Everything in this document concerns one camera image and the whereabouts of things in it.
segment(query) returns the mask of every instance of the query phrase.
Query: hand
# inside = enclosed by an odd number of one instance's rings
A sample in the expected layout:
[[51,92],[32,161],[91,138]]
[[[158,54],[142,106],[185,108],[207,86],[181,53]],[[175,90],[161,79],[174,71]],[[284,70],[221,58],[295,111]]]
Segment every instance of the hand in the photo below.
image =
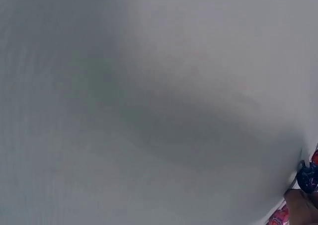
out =
[[290,225],[318,225],[318,192],[290,189],[284,194]]

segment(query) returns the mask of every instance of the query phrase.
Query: white surface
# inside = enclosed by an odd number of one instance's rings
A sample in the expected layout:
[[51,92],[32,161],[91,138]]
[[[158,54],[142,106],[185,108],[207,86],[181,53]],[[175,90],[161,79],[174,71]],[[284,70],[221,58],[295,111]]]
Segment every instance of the white surface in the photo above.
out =
[[0,223],[258,221],[317,142],[317,0],[0,0]]

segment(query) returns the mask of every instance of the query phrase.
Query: colorful cloth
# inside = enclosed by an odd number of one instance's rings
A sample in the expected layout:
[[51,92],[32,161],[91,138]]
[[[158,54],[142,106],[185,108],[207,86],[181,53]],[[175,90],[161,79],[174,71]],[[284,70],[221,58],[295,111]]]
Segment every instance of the colorful cloth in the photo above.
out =
[[268,220],[268,225],[283,225],[288,222],[289,212],[287,206],[276,210]]

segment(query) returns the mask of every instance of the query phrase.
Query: dark blue item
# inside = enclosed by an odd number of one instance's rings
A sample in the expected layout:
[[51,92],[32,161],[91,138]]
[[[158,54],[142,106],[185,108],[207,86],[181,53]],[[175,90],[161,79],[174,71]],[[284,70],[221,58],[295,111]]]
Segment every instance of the dark blue item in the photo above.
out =
[[305,193],[311,194],[318,187],[318,165],[310,162],[309,167],[306,167],[304,161],[301,161],[301,165],[296,175],[298,185]]

